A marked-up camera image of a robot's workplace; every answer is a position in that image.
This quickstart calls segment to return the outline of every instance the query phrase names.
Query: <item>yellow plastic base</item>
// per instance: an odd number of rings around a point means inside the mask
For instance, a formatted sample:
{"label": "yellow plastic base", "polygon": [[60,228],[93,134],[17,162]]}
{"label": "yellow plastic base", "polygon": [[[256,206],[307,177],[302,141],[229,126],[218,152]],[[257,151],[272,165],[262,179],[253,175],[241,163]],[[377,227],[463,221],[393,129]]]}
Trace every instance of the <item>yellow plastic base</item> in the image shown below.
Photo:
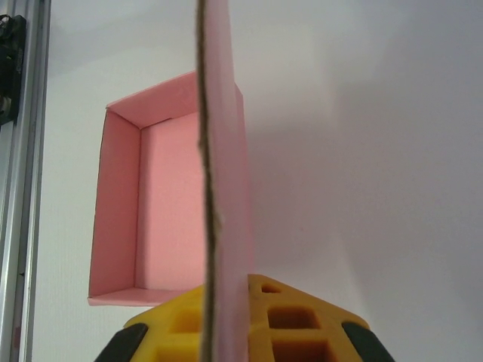
{"label": "yellow plastic base", "polygon": [[203,287],[130,319],[125,327],[145,323],[148,331],[131,362],[196,362],[202,325]]}
{"label": "yellow plastic base", "polygon": [[[262,275],[249,275],[250,362],[360,362],[341,324],[357,315]],[[131,362],[196,362],[203,288],[139,314],[149,329]]]}
{"label": "yellow plastic base", "polygon": [[344,309],[262,275],[250,275],[250,362],[360,362],[342,322],[368,324]]}

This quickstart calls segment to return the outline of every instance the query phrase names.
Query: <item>corrugated cardboard edge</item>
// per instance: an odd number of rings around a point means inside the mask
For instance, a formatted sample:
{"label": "corrugated cardboard edge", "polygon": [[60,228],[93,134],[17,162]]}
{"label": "corrugated cardboard edge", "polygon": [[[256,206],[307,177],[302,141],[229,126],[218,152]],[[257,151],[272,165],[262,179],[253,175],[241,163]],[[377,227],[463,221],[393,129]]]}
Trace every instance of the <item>corrugated cardboard edge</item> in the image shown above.
{"label": "corrugated cardboard edge", "polygon": [[196,9],[196,69],[198,75],[198,111],[199,111],[199,148],[202,155],[205,176],[205,232],[206,232],[206,272],[205,300],[203,308],[202,340],[200,344],[200,362],[214,360],[214,325],[215,325],[215,254],[217,247],[217,212],[213,192],[211,173],[208,97],[206,89],[205,66],[205,14],[206,0],[198,0]]}

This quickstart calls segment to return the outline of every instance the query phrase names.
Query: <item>pink cardboard sheet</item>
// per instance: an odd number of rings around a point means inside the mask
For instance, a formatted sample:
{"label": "pink cardboard sheet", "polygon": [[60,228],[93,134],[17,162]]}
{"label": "pink cardboard sheet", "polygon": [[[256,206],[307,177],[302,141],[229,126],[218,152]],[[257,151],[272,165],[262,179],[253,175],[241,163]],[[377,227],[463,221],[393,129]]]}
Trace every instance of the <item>pink cardboard sheet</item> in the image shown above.
{"label": "pink cardboard sheet", "polygon": [[213,270],[207,273],[212,280],[206,280],[213,293],[206,292],[203,362],[248,361],[252,235],[244,115],[236,92],[230,36],[227,0],[200,0],[198,79],[200,109],[206,107],[201,122],[207,125],[207,134],[200,136],[208,141],[205,167],[209,164],[212,193],[205,197],[213,198],[213,209],[206,210],[213,240],[207,242],[208,252],[214,253],[212,265],[208,263]]}

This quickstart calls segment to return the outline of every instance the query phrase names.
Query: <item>white wall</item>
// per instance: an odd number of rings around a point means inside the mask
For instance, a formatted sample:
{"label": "white wall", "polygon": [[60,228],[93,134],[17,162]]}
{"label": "white wall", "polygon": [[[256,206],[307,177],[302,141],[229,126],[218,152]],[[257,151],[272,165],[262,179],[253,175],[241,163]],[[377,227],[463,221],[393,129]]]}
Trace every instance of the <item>white wall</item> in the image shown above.
{"label": "white wall", "polygon": [[[483,354],[477,3],[231,1],[258,271],[367,318],[396,360]],[[85,301],[103,107],[193,68],[193,9],[53,4],[35,361],[93,360],[139,312]]]}

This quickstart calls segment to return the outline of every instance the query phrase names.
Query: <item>square hole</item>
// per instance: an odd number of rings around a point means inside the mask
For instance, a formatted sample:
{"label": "square hole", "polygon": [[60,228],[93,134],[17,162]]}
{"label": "square hole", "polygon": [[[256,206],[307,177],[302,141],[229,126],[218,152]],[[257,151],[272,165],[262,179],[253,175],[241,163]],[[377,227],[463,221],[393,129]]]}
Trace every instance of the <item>square hole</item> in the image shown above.
{"label": "square hole", "polygon": [[272,341],[275,362],[335,362],[325,341]]}
{"label": "square hole", "polygon": [[314,330],[320,328],[314,312],[308,308],[273,307],[268,311],[269,326],[276,330]]}
{"label": "square hole", "polygon": [[202,316],[197,310],[184,310],[174,317],[170,332],[200,333],[202,331]]}
{"label": "square hole", "polygon": [[262,293],[281,293],[281,290],[270,284],[262,285]]}

